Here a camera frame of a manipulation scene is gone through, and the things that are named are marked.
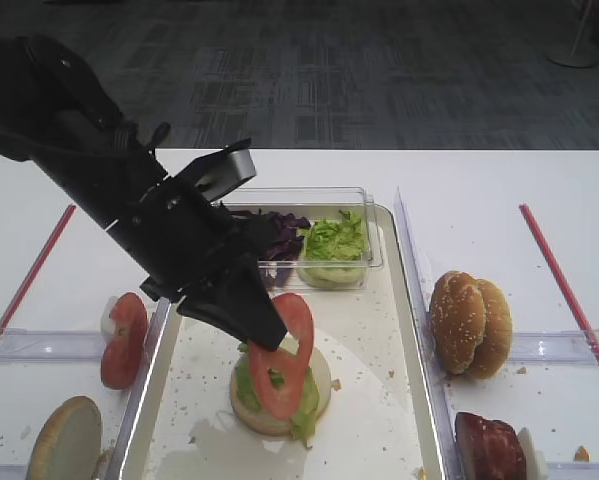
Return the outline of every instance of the gray carpet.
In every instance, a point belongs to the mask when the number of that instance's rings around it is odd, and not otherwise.
[[[1,0],[169,147],[599,149],[599,67],[548,63],[569,0]]]

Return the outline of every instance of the table surface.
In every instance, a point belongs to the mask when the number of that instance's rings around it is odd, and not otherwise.
[[[158,159],[175,174],[208,152],[163,150]],[[258,175],[248,187],[360,186],[390,210],[399,189],[425,281],[465,270],[508,293],[517,330],[575,330],[518,210],[527,203],[599,329],[599,152],[253,150],[252,157]],[[0,157],[0,317],[70,202],[32,163]],[[75,218],[91,223],[83,212]],[[142,270],[105,235],[98,238],[89,245],[62,239],[59,258],[72,256],[83,266],[67,283],[116,278],[136,287]],[[61,295],[60,289],[46,292]],[[28,306],[30,314],[18,315],[11,327],[88,328],[34,308]]]

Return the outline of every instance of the robotic arm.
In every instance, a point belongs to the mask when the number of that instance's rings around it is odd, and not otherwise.
[[[153,300],[241,340],[275,350],[286,334],[257,265],[276,232],[263,215],[238,219],[217,200],[256,175],[243,140],[176,176],[96,75],[45,36],[0,38],[0,154],[32,161],[150,275]]]

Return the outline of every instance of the red stick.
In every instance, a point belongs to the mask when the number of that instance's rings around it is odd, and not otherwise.
[[[548,266],[552,271],[552,275],[555,277],[555,280],[559,285],[559,289],[561,290],[563,297],[566,299],[566,302],[568,302],[570,311],[574,315],[575,320],[577,320],[579,328],[586,333],[586,336],[588,337],[588,340],[590,342],[590,346],[592,347],[592,351],[597,357],[597,362],[599,362],[599,346],[597,345],[597,341],[594,338],[594,336],[590,335],[590,332],[592,331],[590,322],[588,322],[586,315],[583,313],[581,305],[579,305],[579,302],[577,301],[575,294],[570,289],[570,285],[568,285],[568,281],[566,280],[566,277],[561,271],[561,268],[557,263],[557,259],[553,255],[552,250],[550,250],[550,246],[548,245],[548,242],[541,233],[539,224],[535,220],[535,217],[532,215],[532,212],[530,211],[530,207],[528,207],[528,205],[519,205],[519,210],[521,210],[521,214],[523,215],[523,218],[525,218],[526,223],[528,224],[528,227],[532,232],[532,236],[535,237],[535,241],[541,249],[543,257],[546,259],[546,262],[548,262]]]
[[[50,255],[50,252],[57,243],[57,240],[59,240],[61,233],[66,228],[66,225],[68,224],[70,217],[72,217],[75,208],[76,207],[74,205],[68,205],[68,207],[66,207],[66,210],[63,212],[63,215],[61,215],[61,218],[57,222],[55,228],[52,230],[52,233],[48,237],[48,240],[46,240],[46,243],[39,252],[39,255],[37,255],[37,258],[32,264],[32,267],[30,267],[30,270],[28,270],[28,273],[23,279],[23,282],[21,282],[21,285],[19,285],[19,288],[17,289],[15,296],[12,298],[12,300],[10,300],[10,303],[6,308],[6,311],[3,313],[0,319],[0,337],[3,331],[8,326],[8,323],[10,323],[10,320],[17,311],[17,308],[19,308],[21,301],[26,296],[26,293],[28,292],[30,285],[32,285],[32,282],[35,280],[35,277],[39,273],[39,270],[41,270],[41,267],[48,258],[48,255]]]

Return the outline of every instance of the tomato slice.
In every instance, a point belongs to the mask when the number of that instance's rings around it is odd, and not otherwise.
[[[308,304],[299,295],[284,293],[272,299],[288,332],[298,342],[296,355],[277,350],[269,352],[248,341],[250,376],[261,406],[273,417],[289,420],[299,408],[304,375],[314,347],[315,326]],[[272,386],[268,369],[283,375],[284,384]]]
[[[148,331],[148,312],[141,299],[126,293],[112,307],[115,333],[101,357],[101,381],[113,390],[124,390],[135,381]]]

